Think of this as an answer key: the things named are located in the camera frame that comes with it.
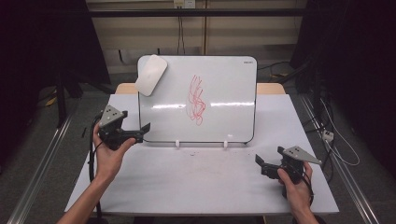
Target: red drawing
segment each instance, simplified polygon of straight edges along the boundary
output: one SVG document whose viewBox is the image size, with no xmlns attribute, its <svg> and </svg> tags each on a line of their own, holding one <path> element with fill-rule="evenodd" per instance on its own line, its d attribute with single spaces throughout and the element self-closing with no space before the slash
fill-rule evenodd
<svg viewBox="0 0 396 224">
<path fill-rule="evenodd" d="M 202 114 L 205 111 L 206 104 L 201 99 L 201 94 L 203 92 L 201 88 L 201 78 L 194 76 L 192 78 L 189 90 L 189 106 L 186 107 L 187 114 L 191 120 L 195 120 L 197 125 L 201 125 L 204 118 Z"/>
</svg>

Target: white tabletop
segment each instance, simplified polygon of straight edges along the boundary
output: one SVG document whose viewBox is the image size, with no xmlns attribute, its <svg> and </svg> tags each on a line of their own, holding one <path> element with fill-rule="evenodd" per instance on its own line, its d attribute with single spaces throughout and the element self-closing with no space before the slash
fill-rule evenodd
<svg viewBox="0 0 396 224">
<path fill-rule="evenodd" d="M 138 129 L 136 95 L 112 95 L 109 103 L 128 110 L 124 130 Z M 133 216 L 256 216 L 290 211 L 277 180 L 261 175 L 258 154 L 280 164 L 277 147 L 299 146 L 314 155 L 288 95 L 258 95 L 254 138 L 246 146 L 134 145 L 101 199 L 104 213 Z M 311 164 L 314 213 L 338 212 L 320 167 Z M 65 210 L 89 185 L 81 170 Z"/>
</svg>

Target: gray carpet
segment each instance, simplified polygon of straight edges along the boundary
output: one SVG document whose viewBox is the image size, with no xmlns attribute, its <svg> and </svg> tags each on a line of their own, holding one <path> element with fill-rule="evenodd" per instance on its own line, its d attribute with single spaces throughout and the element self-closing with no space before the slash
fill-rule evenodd
<svg viewBox="0 0 396 224">
<path fill-rule="evenodd" d="M 292 81 L 285 85 L 285 90 L 290 95 L 300 120 L 309 120 L 300 96 L 295 92 Z M 78 103 L 78 110 L 47 172 L 41 189 L 36 195 L 25 223 L 54 223 L 62 216 L 64 207 L 74 188 L 77 174 L 79 174 L 88 153 L 89 136 L 85 134 L 82 137 L 82 134 L 85 129 L 87 129 L 86 133 L 89 132 L 92 118 L 105 107 L 107 100 L 108 95 L 95 90 L 85 91 L 81 99 L 67 99 L 68 106 Z M 396 220 L 396 213 L 394 212 L 396 209 L 395 179 L 373 158 L 364 141 L 351 131 L 347 119 L 342 111 L 337 108 L 336 102 L 332 106 L 337 129 L 361 157 L 361 164 L 356 167 L 349 167 L 350 172 L 358 181 L 380 222 L 394 223 L 394 220 Z M 32 124 L 23 137 L 23 141 L 19 146 L 16 146 L 14 155 L 9 158 L 7 164 L 3 167 L 4 172 L 0 175 L 0 223 L 8 221 L 54 135 L 56 124 L 56 105 L 39 107 Z M 307 125 L 305 128 L 310 130 L 313 126 Z M 318 134 L 308 133 L 307 136 L 317 157 L 323 160 L 325 150 Z M 336 135 L 335 139 L 335 144 L 345 160 L 354 161 L 355 156 L 350 152 L 348 146 L 339 136 Z M 327 164 L 324 173 L 329 175 L 330 172 L 330 164 Z M 341 212 L 327 215 L 324 219 L 328 223 L 364 223 L 355 203 L 347 192 L 343 180 L 335 169 L 330 188 Z M 107 220 L 109 220 L 109 223 L 133 223 L 134 218 L 107 217 Z M 207 220 L 210 220 L 210 223 L 254 223 L 251 217 L 210 218 Z M 290 223 L 291 216 L 269 216 L 266 217 L 266 220 L 271 224 Z M 187 220 L 186 218 L 156 218 L 154 223 L 203 223 L 202 221 L 201 217 L 187 218 Z"/>
</svg>

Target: human hand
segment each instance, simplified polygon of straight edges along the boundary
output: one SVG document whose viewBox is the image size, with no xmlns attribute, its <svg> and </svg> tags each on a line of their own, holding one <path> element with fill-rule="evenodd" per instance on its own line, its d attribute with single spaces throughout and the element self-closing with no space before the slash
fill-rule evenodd
<svg viewBox="0 0 396 224">
<path fill-rule="evenodd" d="M 111 150 L 102 142 L 99 135 L 99 124 L 93 128 L 93 144 L 96 148 L 97 168 L 95 179 L 110 183 L 114 180 L 122 164 L 125 152 L 135 143 L 134 138 L 127 139 L 118 150 Z"/>
<path fill-rule="evenodd" d="M 311 183 L 312 168 L 308 162 L 304 162 L 305 168 L 305 180 L 307 183 Z M 304 181 L 300 181 L 298 184 L 293 184 L 290 180 L 288 173 L 283 169 L 278 169 L 281 184 L 286 186 L 286 192 L 288 195 L 288 201 L 292 215 L 297 219 L 298 223 L 318 223 L 311 212 L 310 199 L 311 192 Z"/>
</svg>

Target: whiteboard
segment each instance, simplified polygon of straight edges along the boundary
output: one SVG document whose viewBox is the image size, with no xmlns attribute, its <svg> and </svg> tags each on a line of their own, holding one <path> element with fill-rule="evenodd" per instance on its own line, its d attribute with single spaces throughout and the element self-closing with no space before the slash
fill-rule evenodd
<svg viewBox="0 0 396 224">
<path fill-rule="evenodd" d="M 168 63 L 150 96 L 139 97 L 148 142 L 253 139 L 257 61 L 248 56 L 161 56 Z M 137 63 L 140 73 L 149 56 Z"/>
</svg>

